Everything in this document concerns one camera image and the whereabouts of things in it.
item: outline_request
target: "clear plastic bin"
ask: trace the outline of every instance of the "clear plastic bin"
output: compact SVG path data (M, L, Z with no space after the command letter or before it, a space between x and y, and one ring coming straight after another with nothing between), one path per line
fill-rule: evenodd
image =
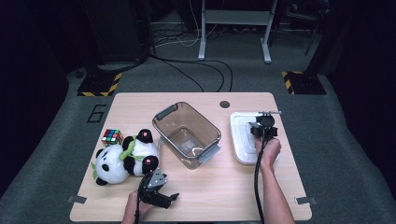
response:
M165 108L152 125L189 169L197 168L220 150L219 129L185 102Z

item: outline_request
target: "table leg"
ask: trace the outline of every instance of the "table leg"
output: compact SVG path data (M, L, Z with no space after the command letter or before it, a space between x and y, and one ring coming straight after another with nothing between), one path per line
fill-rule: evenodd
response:
M268 42L268 36L271 33L271 26L272 26L272 23L273 23L273 20L274 20L276 4L277 4L277 0L274 0L273 4L271 6L270 15L268 17L267 27L265 28L264 38L261 38L262 54L264 56L265 63L271 63L271 55L270 55L270 50L268 49L268 43L267 42Z
M203 60L205 58L206 50L206 19L205 19L205 0L202 0L202 19L201 19L201 45L199 47L198 60Z

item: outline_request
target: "metal stand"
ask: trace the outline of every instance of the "metal stand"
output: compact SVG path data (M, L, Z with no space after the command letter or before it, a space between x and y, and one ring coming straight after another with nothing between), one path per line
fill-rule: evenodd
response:
M206 10L205 0L202 0L202 33L198 60L205 59L206 49L206 24L242 24L242 25L265 25L265 35L261 38L262 54L265 63L271 63L268 49L268 36L271 32L277 0L274 0L271 11L231 11L231 10Z

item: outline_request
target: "wooden table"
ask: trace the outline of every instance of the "wooden table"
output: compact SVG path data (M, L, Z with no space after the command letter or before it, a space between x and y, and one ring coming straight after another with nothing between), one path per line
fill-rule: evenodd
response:
M228 108L219 103L227 101ZM129 192L137 189L141 177L130 176L118 185L96 185L91 168L96 151L103 148L101 136L106 129L119 129L124 135L137 134L149 128L154 142L160 134L153 128L154 116L177 102L187 102L221 131L221 150L195 170L189 170L162 144L161 170L168 182L160 190L170 196L180 193L168 209L155 207L144 221L254 221L260 220L254 196L254 165L237 160L233 149L230 116L233 112L277 111L274 96L267 92L174 92L174 93L119 93L109 110L101 135L87 161L87 172L78 196L85 203L74 203L70 218L73 221L121 221ZM299 205L294 198L305 197L288 138L279 115L274 115L278 138L282 144L280 159L275 164L276 178L296 220L312 217L309 205Z

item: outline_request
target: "panda plush toy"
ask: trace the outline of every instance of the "panda plush toy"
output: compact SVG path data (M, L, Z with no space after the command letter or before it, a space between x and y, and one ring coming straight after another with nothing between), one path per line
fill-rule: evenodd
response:
M121 145L112 145L96 153L96 184L119 184L129 175L143 176L160 164L160 151L154 145L151 131L143 129L127 136Z

